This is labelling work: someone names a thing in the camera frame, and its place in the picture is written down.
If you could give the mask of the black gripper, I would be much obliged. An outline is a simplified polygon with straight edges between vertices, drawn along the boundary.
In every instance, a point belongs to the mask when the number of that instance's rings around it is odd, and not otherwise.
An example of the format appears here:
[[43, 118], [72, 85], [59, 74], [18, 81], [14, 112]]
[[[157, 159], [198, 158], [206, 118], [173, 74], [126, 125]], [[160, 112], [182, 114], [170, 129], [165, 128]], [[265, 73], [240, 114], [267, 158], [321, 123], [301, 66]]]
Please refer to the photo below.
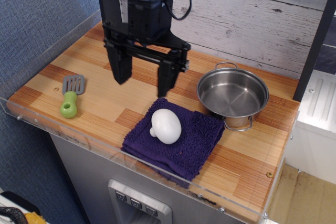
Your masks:
[[173, 89], [180, 72], [188, 69], [190, 45], [171, 32], [173, 0], [120, 0], [122, 21], [128, 32], [104, 43], [115, 81], [125, 83], [132, 75], [132, 58], [159, 65], [158, 97]]

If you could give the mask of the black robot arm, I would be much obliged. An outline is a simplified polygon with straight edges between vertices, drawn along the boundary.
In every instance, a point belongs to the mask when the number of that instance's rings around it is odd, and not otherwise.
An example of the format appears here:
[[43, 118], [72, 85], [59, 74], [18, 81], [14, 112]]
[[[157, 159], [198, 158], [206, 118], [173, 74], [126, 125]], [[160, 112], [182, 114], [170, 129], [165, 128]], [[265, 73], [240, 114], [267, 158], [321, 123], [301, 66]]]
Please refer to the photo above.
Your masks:
[[180, 72], [188, 69], [189, 43], [171, 32], [173, 0], [99, 0], [104, 46], [114, 79], [125, 83], [132, 75], [134, 57], [159, 68], [158, 97], [174, 88]]

